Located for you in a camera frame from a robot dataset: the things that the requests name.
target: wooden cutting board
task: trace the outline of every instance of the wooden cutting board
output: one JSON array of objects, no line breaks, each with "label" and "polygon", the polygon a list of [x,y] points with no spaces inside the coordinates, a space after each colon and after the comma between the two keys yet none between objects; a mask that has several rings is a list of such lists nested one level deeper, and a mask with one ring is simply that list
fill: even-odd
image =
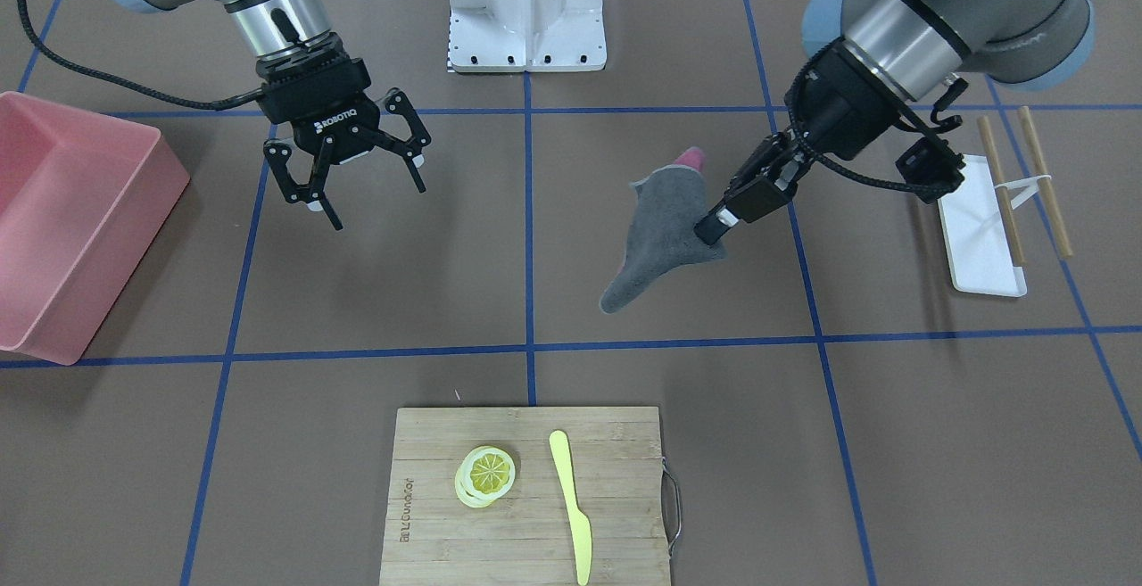
[{"label": "wooden cutting board", "polygon": [[[589,584],[669,586],[658,408],[403,408],[396,414],[380,586],[576,585],[571,528],[547,436],[568,433],[590,519]],[[478,445],[516,464],[486,508],[456,498]]]}]

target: lime slice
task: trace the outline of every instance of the lime slice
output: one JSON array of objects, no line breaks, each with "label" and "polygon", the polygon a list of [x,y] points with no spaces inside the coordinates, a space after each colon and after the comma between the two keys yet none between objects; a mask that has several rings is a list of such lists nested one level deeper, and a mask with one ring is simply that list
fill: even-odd
[{"label": "lime slice", "polygon": [[513,483],[515,461],[492,445],[481,445],[468,452],[456,471],[456,496],[473,508],[491,505],[507,493]]}]

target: pink bin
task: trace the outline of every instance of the pink bin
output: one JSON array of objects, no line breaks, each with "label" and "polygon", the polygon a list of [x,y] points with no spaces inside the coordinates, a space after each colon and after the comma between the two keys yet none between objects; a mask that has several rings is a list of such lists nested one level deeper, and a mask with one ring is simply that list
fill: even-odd
[{"label": "pink bin", "polygon": [[0,350],[78,361],[188,180],[154,127],[0,94]]}]

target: gray towel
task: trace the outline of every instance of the gray towel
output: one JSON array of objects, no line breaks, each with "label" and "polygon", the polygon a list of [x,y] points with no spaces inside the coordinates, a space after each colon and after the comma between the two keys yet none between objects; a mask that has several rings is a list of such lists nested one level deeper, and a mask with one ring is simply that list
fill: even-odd
[{"label": "gray towel", "polygon": [[705,158],[690,147],[674,164],[630,184],[638,203],[622,270],[598,302],[604,313],[622,310],[669,270],[726,257],[722,241],[710,247],[694,234],[694,224],[706,215]]}]

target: knife blade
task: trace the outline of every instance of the knife blade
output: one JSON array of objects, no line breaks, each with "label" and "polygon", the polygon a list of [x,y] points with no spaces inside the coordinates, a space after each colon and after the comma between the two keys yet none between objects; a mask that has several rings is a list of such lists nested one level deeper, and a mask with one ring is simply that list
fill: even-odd
[{"label": "knife blade", "polygon": [[571,543],[574,546],[574,573],[579,586],[586,586],[590,579],[590,520],[579,509],[574,495],[574,472],[571,466],[571,444],[568,434],[562,430],[547,436],[552,447],[552,458],[555,460],[555,472],[560,475],[560,488],[563,489],[563,501],[568,507],[568,521],[571,524]]}]

